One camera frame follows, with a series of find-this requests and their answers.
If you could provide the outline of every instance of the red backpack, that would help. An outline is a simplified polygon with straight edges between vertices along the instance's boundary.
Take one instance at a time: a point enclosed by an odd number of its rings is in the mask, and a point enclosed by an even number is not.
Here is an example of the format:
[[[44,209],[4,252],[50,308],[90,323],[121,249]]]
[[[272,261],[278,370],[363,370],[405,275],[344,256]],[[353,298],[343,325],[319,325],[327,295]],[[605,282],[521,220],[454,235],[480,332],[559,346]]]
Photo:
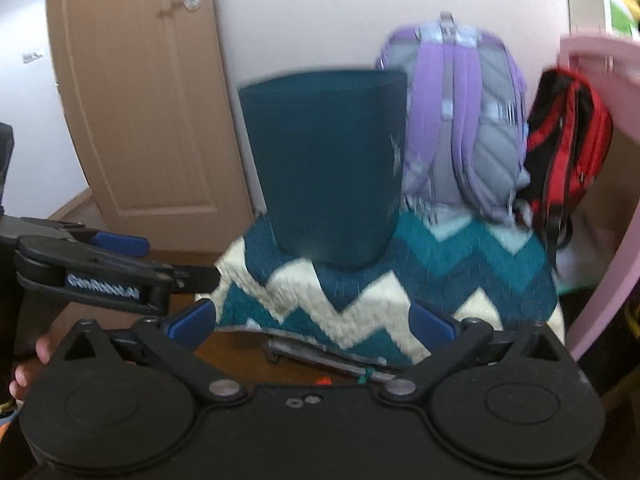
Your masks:
[[[573,234],[570,213],[600,173],[611,136],[609,111],[583,76],[560,67],[543,73],[529,115],[525,168],[531,183],[518,197],[529,203],[554,267],[557,250]]]

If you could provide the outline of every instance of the white wall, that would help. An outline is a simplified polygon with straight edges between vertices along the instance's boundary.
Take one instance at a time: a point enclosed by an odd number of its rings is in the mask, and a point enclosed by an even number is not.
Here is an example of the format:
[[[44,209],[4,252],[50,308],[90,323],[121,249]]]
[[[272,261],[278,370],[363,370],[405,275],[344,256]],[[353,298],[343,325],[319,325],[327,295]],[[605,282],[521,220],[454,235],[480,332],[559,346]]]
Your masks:
[[[41,59],[22,62],[37,50]],[[56,89],[45,0],[0,0],[0,122],[15,136],[7,214],[47,218],[86,189]]]
[[[555,63],[559,37],[569,31],[567,0],[216,0],[216,10],[257,210],[264,210],[264,200],[239,107],[239,84],[282,71],[371,66],[391,30],[450,10],[458,21],[503,38],[525,73],[530,103],[542,68]]]

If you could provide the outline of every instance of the baseboard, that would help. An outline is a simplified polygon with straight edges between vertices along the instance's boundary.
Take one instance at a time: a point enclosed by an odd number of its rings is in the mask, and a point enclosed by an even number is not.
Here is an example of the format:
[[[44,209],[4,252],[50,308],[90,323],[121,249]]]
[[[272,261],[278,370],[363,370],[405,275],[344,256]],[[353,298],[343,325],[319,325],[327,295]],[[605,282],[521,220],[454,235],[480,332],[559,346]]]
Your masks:
[[[69,200],[69,202],[63,205],[55,213],[53,213],[53,215],[49,217],[49,220],[62,220],[66,215],[71,213],[74,209],[86,203],[93,195],[94,194],[91,192],[90,188],[85,189],[84,191],[78,193],[71,200]]]

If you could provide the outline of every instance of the door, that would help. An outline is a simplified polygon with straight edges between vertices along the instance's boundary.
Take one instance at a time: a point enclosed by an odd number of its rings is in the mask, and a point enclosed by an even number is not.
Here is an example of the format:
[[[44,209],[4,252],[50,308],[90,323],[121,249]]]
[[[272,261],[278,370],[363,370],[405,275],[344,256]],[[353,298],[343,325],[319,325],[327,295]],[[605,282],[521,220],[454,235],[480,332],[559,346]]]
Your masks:
[[[69,131],[110,228],[156,250],[223,252],[253,215],[212,0],[47,0],[47,19]]]

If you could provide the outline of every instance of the chevron patterned fabric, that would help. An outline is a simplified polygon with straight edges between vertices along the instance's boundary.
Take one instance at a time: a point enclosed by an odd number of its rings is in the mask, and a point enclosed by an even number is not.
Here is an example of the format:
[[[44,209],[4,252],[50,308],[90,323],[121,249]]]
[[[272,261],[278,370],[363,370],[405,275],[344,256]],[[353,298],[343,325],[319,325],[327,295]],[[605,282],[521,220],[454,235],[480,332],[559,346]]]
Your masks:
[[[381,364],[406,366],[430,355],[409,329],[412,302],[459,320],[480,317],[497,330],[544,320],[564,339],[540,242],[471,215],[430,225],[404,212],[385,254],[356,271],[284,254],[262,217],[217,266],[220,286],[208,297],[220,328],[284,332]]]

